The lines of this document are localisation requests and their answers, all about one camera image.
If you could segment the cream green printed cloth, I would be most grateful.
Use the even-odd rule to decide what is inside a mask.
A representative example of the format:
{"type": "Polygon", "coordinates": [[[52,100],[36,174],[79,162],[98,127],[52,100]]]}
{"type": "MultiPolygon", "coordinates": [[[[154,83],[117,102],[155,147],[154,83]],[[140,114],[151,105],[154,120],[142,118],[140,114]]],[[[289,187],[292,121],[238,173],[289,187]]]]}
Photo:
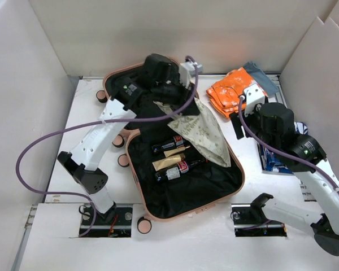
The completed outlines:
{"type": "Polygon", "coordinates": [[[189,141],[207,160],[221,166],[231,166],[231,156],[220,125],[212,111],[194,98],[199,115],[175,115],[167,126],[189,141]]]}

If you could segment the blue white red cloth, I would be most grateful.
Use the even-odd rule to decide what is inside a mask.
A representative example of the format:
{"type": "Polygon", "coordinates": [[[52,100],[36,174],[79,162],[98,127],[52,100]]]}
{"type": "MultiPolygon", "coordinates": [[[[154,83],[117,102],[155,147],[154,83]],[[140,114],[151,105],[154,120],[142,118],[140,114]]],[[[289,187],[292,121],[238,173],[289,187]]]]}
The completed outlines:
{"type": "MultiPolygon", "coordinates": [[[[297,133],[308,134],[308,127],[304,122],[296,121],[294,126],[297,133]]],[[[292,171],[279,161],[273,152],[264,148],[260,144],[258,144],[258,152],[262,171],[265,174],[293,174],[292,171]]]]}

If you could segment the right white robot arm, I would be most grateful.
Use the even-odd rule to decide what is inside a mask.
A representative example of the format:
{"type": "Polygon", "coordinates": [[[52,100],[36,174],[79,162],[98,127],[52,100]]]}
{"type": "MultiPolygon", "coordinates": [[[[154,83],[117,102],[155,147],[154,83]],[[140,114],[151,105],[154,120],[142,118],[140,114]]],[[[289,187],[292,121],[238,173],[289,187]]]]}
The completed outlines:
{"type": "Polygon", "coordinates": [[[274,152],[322,209],[311,212],[261,193],[249,204],[247,215],[261,224],[285,223],[313,237],[327,253],[339,256],[339,180],[317,140],[296,130],[293,111],[281,103],[258,103],[249,115],[232,113],[231,122],[237,139],[251,137],[274,152]]]}

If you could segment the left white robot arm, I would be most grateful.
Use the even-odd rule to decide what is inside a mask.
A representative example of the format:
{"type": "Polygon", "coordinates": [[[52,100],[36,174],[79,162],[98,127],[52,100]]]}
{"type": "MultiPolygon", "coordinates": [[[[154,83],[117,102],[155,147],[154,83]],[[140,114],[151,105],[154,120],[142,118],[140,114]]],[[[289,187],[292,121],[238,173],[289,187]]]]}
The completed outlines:
{"type": "Polygon", "coordinates": [[[160,54],[150,54],[143,63],[109,73],[103,79],[107,102],[101,116],[77,146],[69,152],[60,152],[57,157],[86,192],[93,208],[92,221],[98,219],[108,224],[116,212],[116,203],[106,188],[108,176],[99,168],[110,144],[129,123],[164,121],[185,110],[195,95],[191,87],[193,77],[198,77],[198,67],[191,57],[178,63],[160,54]],[[141,110],[148,109],[139,104],[145,99],[173,104],[178,109],[140,118],[141,110]]]}

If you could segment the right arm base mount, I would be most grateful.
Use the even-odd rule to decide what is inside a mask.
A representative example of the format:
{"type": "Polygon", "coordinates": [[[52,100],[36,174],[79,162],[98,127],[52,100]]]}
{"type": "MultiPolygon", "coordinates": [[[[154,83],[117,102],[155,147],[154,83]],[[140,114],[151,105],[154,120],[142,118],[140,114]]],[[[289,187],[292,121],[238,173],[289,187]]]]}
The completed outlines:
{"type": "Polygon", "coordinates": [[[236,237],[287,237],[283,223],[268,220],[250,204],[232,204],[230,218],[236,237]]]}

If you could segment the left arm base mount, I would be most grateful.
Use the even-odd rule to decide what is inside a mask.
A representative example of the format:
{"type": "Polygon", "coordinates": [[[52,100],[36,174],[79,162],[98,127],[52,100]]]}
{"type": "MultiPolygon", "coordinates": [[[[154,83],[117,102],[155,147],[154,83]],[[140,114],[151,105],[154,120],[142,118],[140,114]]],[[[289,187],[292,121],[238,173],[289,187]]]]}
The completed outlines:
{"type": "Polygon", "coordinates": [[[87,204],[79,206],[81,215],[79,236],[82,238],[130,238],[132,228],[133,206],[131,204],[119,204],[115,213],[109,219],[97,214],[94,225],[89,229],[93,221],[93,208],[87,204]]]}

